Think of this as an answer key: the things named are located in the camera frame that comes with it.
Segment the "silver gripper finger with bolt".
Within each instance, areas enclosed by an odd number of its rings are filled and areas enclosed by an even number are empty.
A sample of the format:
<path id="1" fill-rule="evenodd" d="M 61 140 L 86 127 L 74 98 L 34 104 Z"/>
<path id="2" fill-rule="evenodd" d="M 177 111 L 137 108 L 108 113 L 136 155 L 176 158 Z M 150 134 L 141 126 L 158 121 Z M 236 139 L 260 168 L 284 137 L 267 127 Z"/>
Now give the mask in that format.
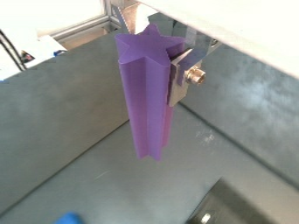
<path id="1" fill-rule="evenodd" d="M 221 43 L 190 27 L 185 31 L 185 49 L 172 58 L 168 88 L 168 106 L 172 107 L 186 95 L 190 84 L 200 85 L 205 78 L 201 71 L 202 59 Z"/>

